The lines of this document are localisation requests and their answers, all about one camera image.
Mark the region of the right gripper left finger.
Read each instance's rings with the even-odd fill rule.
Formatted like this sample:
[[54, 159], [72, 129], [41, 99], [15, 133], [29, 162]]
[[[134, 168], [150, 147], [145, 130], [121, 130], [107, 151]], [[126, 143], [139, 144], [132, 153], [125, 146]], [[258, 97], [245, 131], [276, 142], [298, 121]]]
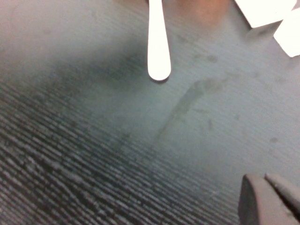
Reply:
[[241, 225], [298, 225], [275, 190], [260, 177], [245, 174], [242, 178], [238, 216]]

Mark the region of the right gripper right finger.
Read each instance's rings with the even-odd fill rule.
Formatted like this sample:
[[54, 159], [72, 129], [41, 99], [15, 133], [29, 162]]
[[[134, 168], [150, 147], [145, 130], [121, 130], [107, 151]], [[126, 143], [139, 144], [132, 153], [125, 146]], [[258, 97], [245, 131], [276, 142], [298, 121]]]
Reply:
[[266, 174], [267, 182], [277, 193], [289, 213], [300, 219], [300, 188], [278, 174]]

